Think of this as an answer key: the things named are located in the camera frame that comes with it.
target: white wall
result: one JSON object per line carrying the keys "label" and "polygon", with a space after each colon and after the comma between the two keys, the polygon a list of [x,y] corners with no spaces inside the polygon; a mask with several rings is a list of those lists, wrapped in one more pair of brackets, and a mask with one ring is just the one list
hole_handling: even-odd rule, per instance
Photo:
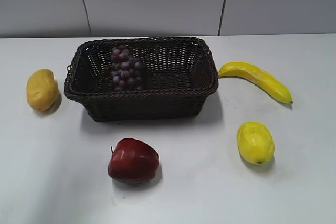
{"label": "white wall", "polygon": [[90,36],[82,0],[0,0],[0,37]]}
{"label": "white wall", "polygon": [[223,0],[85,0],[93,36],[217,35]]}
{"label": "white wall", "polygon": [[221,35],[336,33],[336,0],[227,0]]}

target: basket rim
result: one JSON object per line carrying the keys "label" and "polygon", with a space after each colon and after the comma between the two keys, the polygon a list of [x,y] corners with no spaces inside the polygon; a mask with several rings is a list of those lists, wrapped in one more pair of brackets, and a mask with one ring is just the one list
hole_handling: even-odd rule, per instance
{"label": "basket rim", "polygon": [[[86,50],[86,48],[89,45],[92,44],[99,44],[99,45],[110,45],[110,44],[126,44],[133,41],[158,41],[158,40],[165,40],[165,41],[174,41],[174,40],[183,40],[187,41],[193,41],[200,44],[200,46],[203,47],[207,54],[207,61],[211,67],[211,71],[209,74],[212,75],[212,81],[207,87],[202,88],[186,88],[186,89],[161,89],[161,90],[141,90],[141,91],[120,91],[120,92],[79,92],[72,88],[73,83],[73,76],[75,76],[76,69],[79,64],[80,56],[83,53],[83,51]],[[210,52],[210,49],[208,45],[205,43],[204,40],[197,38],[197,37],[143,37],[143,38],[131,38],[131,39],[103,39],[103,40],[93,40],[93,41],[87,41],[81,44],[72,61],[71,64],[67,67],[68,73],[67,77],[64,81],[64,95],[75,101],[81,101],[86,99],[113,99],[113,98],[131,98],[131,97],[161,97],[161,96],[167,96],[170,97],[184,97],[184,96],[207,96],[210,94],[213,94],[216,92],[218,88],[218,72],[213,62],[212,53]]]}

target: yellow mango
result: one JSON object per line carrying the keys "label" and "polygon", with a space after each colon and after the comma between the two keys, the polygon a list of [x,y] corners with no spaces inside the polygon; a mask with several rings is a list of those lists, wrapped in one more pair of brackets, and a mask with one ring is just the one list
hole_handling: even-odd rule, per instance
{"label": "yellow mango", "polygon": [[47,110],[58,96],[57,83],[51,70],[41,69],[30,76],[27,83],[27,101],[34,110]]}

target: bunch of grapes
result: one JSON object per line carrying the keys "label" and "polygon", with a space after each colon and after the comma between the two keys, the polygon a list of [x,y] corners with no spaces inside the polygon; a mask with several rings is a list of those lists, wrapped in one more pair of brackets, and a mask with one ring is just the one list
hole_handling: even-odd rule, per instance
{"label": "bunch of grapes", "polygon": [[114,89],[116,91],[143,90],[143,78],[146,67],[133,56],[126,46],[113,47],[112,69]]}

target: table surface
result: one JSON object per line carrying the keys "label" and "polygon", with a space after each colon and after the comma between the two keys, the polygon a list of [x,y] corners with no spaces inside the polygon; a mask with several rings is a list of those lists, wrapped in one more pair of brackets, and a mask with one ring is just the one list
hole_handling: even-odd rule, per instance
{"label": "table surface", "polygon": [[[272,73],[292,109],[228,78],[193,119],[96,123],[65,97],[40,116],[26,102],[29,76],[49,68],[63,91],[66,66],[93,39],[1,39],[0,223],[336,223],[336,34],[201,38],[218,69],[245,61]],[[267,165],[240,158],[236,133],[248,121],[273,135]],[[158,151],[152,183],[108,176],[110,146],[125,137]]]}

